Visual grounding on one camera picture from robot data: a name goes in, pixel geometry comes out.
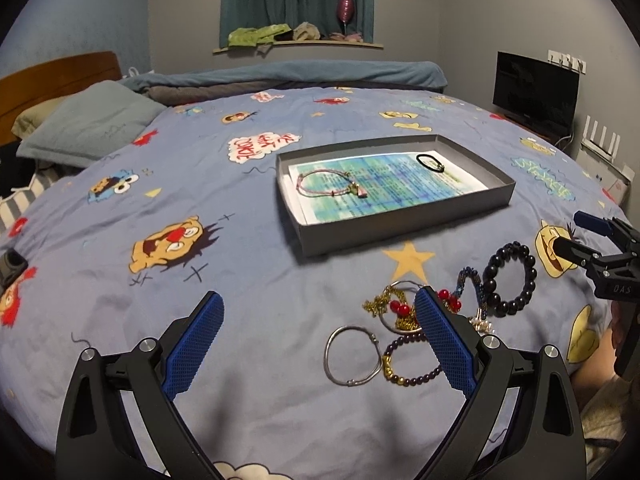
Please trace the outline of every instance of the wooden headboard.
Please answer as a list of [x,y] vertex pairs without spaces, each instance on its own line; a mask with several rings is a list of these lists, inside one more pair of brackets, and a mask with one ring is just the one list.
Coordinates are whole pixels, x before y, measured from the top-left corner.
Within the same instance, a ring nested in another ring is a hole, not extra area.
[[0,79],[0,146],[17,140],[11,128],[27,108],[121,77],[113,52],[92,52],[47,61]]

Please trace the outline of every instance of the gray wall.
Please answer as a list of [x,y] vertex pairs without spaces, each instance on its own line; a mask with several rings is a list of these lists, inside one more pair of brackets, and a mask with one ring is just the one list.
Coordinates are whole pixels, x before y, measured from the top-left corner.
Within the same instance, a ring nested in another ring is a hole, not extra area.
[[150,69],[148,0],[29,0],[0,45],[0,77],[58,57],[113,50]]
[[[640,47],[610,0],[440,0],[440,9],[447,93],[490,108],[499,50],[543,60],[549,49],[572,54],[587,62],[577,137],[589,114],[620,134],[616,165],[640,172]],[[640,173],[628,216],[640,224]]]
[[439,0],[375,0],[374,41],[384,50],[348,46],[280,46],[267,56],[217,54],[220,0],[149,0],[152,65],[177,73],[285,59],[435,60]]

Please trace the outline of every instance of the paper sheet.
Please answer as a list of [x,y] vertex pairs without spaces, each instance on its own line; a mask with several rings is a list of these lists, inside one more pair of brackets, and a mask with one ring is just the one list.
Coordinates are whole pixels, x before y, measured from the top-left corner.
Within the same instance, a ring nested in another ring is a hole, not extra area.
[[[438,152],[426,153],[444,165],[444,173],[423,167],[415,158],[418,152],[352,156],[290,166],[289,175],[294,188],[299,174],[326,169],[348,171],[367,191],[366,198],[354,194],[306,197],[296,192],[295,198],[306,223],[356,218],[487,189],[478,179]],[[347,184],[343,177],[332,173],[315,173],[303,181],[303,186],[309,190],[337,190]]]

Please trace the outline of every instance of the black bead bracelet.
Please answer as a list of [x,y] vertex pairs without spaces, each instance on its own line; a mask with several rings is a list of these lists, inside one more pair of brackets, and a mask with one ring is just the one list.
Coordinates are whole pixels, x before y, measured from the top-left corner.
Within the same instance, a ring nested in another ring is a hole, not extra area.
[[427,336],[425,336],[424,333],[403,335],[386,347],[386,351],[382,355],[382,373],[385,375],[385,379],[387,381],[397,384],[398,386],[417,386],[418,384],[428,383],[440,374],[442,366],[438,366],[435,370],[428,374],[424,374],[423,376],[405,379],[404,377],[397,375],[391,367],[391,354],[394,350],[403,344],[423,341],[427,341]]
[[[519,242],[513,242],[501,247],[495,254],[489,258],[489,264],[484,269],[482,276],[485,294],[485,301],[488,307],[495,309],[495,313],[499,317],[510,314],[513,316],[521,311],[526,304],[531,301],[533,291],[536,289],[536,277],[538,272],[534,268],[536,265],[536,258],[529,254],[529,248],[526,245],[521,245]],[[505,262],[511,259],[519,259],[525,268],[524,286],[520,295],[511,301],[503,301],[500,294],[497,294],[495,289],[497,283],[495,277],[498,275],[498,269],[504,266]]]

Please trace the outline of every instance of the cartoon print bedsheet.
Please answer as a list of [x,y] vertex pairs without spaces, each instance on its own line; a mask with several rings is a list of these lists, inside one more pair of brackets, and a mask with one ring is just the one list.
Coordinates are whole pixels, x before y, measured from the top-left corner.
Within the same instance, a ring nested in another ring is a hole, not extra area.
[[[414,130],[449,137],[511,175],[510,206],[305,260],[276,190],[276,153]],[[446,434],[462,394],[443,375],[409,388],[382,374],[358,388],[336,386],[322,369],[329,334],[356,324],[387,345],[396,336],[362,309],[365,300],[399,278],[452,290],[462,267],[482,270],[517,240],[536,256],[537,288],[522,312],[494,319],[496,332],[512,348],[553,343],[574,370],[597,348],[609,310],[551,242],[571,237],[614,251],[572,225],[578,209],[623,218],[564,153],[427,91],[308,88],[168,108],[131,145],[56,183],[0,238],[0,251],[14,247],[30,265],[0,302],[0,399],[37,444],[54,450],[83,348],[128,351],[215,290],[225,322],[191,389],[175,399],[212,462],[260,479],[410,479]],[[522,273],[514,263],[500,270],[502,297],[516,296]],[[462,305],[475,314],[472,292]],[[375,362],[358,334],[332,347],[339,378],[364,376]],[[407,377],[436,365],[427,343],[394,353]],[[162,470],[140,416],[130,413],[149,463]],[[500,416],[487,450],[509,416]]]

